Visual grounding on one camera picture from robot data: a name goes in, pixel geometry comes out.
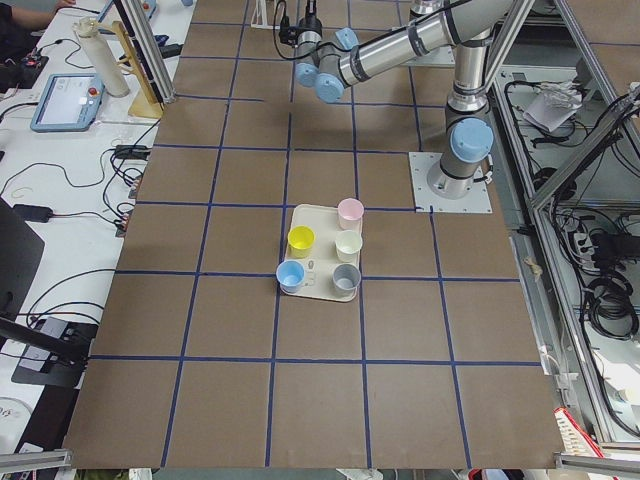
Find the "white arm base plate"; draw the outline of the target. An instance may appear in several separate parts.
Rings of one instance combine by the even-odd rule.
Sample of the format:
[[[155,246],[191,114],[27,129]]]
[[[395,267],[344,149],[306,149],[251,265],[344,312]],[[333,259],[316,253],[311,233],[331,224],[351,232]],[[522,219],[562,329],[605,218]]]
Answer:
[[[457,180],[441,169],[440,152],[409,152],[415,210],[424,213],[491,214],[486,174],[480,164],[470,178]]]

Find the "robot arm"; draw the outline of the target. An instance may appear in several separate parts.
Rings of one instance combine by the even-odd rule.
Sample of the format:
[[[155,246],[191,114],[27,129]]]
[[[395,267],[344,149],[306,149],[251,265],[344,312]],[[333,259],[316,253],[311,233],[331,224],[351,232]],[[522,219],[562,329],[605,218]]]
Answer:
[[[484,120],[487,91],[530,9],[527,1],[426,1],[416,3],[410,21],[365,43],[344,28],[330,41],[322,36],[316,4],[306,5],[297,26],[282,25],[276,41],[294,47],[295,76],[319,99],[335,103],[346,89],[432,51],[455,49],[452,89],[446,103],[448,145],[428,179],[439,196],[467,194],[494,142]]]

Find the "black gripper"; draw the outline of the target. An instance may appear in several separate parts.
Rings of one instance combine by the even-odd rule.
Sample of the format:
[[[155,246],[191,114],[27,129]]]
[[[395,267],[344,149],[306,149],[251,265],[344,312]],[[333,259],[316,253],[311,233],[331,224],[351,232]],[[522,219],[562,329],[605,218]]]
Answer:
[[[301,32],[312,31],[321,34],[321,20],[317,15],[317,1],[307,0],[304,16],[298,22],[298,29]]]

